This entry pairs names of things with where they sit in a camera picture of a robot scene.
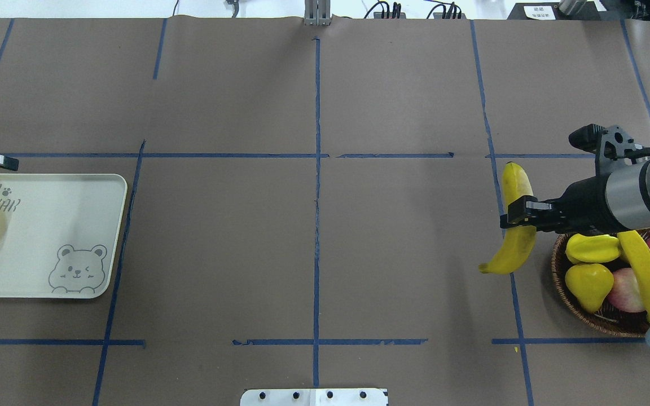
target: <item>white wall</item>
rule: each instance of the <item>white wall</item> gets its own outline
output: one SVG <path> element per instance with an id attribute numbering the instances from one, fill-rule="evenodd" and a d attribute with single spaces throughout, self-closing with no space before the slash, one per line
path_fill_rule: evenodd
<path id="1" fill-rule="evenodd" d="M 374 3 L 374 0 L 332 0 L 332 13 L 363 18 Z M 508 16 L 514 3 L 515 0 L 462 0 L 459 6 L 468 18 L 500 20 Z M 435 5 L 424 0 L 404 1 L 402 4 L 408 18 L 425 18 Z M 0 17 L 164 17 L 172 15 L 174 5 L 175 0 L 0 0 Z M 240 0 L 239 16 L 302 16 L 304 10 L 304 0 Z M 225 0 L 180 0 L 177 13 L 229 17 L 232 8 Z"/>

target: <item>metal plate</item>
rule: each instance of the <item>metal plate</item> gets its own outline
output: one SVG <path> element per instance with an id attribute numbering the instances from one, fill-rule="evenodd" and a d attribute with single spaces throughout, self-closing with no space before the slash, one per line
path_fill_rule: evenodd
<path id="1" fill-rule="evenodd" d="M 388 390 L 307 389 L 307 390 L 248 390 L 240 398 L 240 406 L 277 405 L 327 406 L 388 406 Z"/>

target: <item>black cable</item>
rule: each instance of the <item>black cable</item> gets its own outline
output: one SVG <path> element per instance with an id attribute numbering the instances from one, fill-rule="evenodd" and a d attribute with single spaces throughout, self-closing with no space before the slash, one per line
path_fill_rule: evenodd
<path id="1" fill-rule="evenodd" d="M 451 7 L 448 7 L 448 12 L 443 14 L 443 19 L 451 19 L 451 13 L 452 15 L 455 15 L 456 11 L 456 3 L 451 3 Z"/>
<path id="2" fill-rule="evenodd" d="M 386 14 L 387 14 L 387 15 L 390 15 L 390 5 L 389 5 L 387 2 L 377 2 L 377 3 L 375 3 L 374 5 L 372 5 L 371 9 L 368 10 L 368 12 L 366 13 L 366 16 L 364 16 L 363 19 L 368 18 L 368 16 L 370 15 L 371 11 L 374 10 L 374 9 L 377 7 L 377 5 L 380 5 L 380 7 L 383 8 L 383 18 L 385 18 Z"/>
<path id="3" fill-rule="evenodd" d="M 436 8 L 438 8 L 438 7 L 443 7 L 443 14 L 446 13 L 446 10 L 447 10 L 446 5 L 444 3 L 438 3 L 437 5 L 435 5 L 435 7 L 431 8 L 431 12 L 428 13 L 428 16 L 426 16 L 425 19 L 428 20 L 429 18 L 431 18 L 431 15 L 433 15 L 433 11 L 435 11 Z"/>

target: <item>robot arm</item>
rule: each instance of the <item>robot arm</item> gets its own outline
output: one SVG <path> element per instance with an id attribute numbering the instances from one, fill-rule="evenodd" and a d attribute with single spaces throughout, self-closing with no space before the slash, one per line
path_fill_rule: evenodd
<path id="1" fill-rule="evenodd" d="M 618 126 L 591 124 L 568 140 L 595 154 L 596 175 L 572 183 L 552 200 L 522 196 L 501 216 L 501 228 L 530 225 L 590 236 L 650 228 L 650 148 L 635 144 Z M 650 347 L 650 329 L 645 341 Z"/>

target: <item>table surface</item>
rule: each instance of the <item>table surface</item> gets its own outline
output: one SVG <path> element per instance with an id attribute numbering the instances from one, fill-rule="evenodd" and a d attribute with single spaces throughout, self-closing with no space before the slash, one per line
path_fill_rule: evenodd
<path id="1" fill-rule="evenodd" d="M 650 349 L 555 295 L 555 235 L 477 270 L 503 165 L 559 196 L 588 123 L 650 144 L 650 23 L 0 20 L 2 153 L 131 188 L 104 295 L 0 299 L 0 404 L 650 404 Z"/>

